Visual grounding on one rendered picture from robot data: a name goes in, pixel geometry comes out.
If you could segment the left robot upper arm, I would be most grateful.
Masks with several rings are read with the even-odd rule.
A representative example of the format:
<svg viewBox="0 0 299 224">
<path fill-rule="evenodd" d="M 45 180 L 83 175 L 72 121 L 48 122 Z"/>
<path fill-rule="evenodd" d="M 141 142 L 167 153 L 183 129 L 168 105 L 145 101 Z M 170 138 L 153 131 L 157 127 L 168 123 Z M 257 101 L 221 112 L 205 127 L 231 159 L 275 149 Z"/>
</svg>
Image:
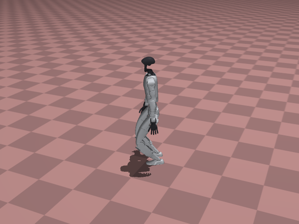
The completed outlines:
<svg viewBox="0 0 299 224">
<path fill-rule="evenodd" d="M 147 81 L 147 86 L 149 89 L 150 99 L 153 99 L 156 103 L 156 91 L 155 91 L 155 80 L 153 78 L 149 78 Z"/>
</svg>

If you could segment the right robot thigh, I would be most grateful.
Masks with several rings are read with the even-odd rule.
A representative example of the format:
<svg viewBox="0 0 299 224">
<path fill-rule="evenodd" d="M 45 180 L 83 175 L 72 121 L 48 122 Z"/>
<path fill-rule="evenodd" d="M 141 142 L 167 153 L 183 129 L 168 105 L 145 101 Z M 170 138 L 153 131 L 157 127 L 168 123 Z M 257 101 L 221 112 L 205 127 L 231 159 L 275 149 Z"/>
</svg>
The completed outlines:
<svg viewBox="0 0 299 224">
<path fill-rule="evenodd" d="M 148 117 L 148 106 L 143 110 L 143 112 L 141 113 L 141 115 L 138 118 L 138 121 L 137 121 L 137 124 L 135 127 L 135 136 L 137 135 L 139 127 L 141 126 L 141 124 L 147 117 Z"/>
</svg>

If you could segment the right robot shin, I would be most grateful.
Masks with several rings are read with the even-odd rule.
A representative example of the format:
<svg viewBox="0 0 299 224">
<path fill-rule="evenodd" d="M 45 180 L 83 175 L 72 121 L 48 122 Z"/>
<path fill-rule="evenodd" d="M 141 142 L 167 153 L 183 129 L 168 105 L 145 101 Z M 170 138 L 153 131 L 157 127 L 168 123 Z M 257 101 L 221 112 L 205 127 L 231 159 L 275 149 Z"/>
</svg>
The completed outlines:
<svg viewBox="0 0 299 224">
<path fill-rule="evenodd" d="M 136 138 L 136 137 L 135 137 L 135 138 Z M 147 144 L 147 145 L 148 145 L 154 152 L 156 152 L 156 154 L 159 153 L 158 150 L 153 146 L 152 141 L 149 140 L 149 138 L 148 138 L 147 136 L 145 136 L 145 137 L 143 138 L 143 140 L 144 140 L 145 144 Z M 157 152 L 158 152 L 158 153 L 157 153 Z"/>
</svg>

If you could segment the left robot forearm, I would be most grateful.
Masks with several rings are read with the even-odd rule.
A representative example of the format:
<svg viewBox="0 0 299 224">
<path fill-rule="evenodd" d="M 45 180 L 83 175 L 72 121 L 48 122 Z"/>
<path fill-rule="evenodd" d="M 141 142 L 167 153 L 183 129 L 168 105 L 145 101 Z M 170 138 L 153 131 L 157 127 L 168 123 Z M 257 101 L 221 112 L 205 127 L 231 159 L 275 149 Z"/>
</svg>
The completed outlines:
<svg viewBox="0 0 299 224">
<path fill-rule="evenodd" d="M 151 117 L 151 122 L 155 122 L 155 112 L 156 112 L 156 105 L 155 105 L 155 101 L 153 99 L 149 100 L 149 108 L 150 108 L 150 117 Z"/>
</svg>

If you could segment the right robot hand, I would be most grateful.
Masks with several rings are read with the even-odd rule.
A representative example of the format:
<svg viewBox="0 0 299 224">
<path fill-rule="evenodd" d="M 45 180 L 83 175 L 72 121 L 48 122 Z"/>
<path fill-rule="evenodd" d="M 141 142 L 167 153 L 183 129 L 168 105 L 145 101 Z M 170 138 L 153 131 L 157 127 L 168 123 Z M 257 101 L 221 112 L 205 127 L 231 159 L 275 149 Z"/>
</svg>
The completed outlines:
<svg viewBox="0 0 299 224">
<path fill-rule="evenodd" d="M 146 108 L 147 106 L 145 106 L 145 102 L 144 102 L 144 104 L 143 104 L 143 107 L 140 109 L 140 111 L 139 111 L 139 113 L 141 112 L 143 112 L 143 110 Z"/>
</svg>

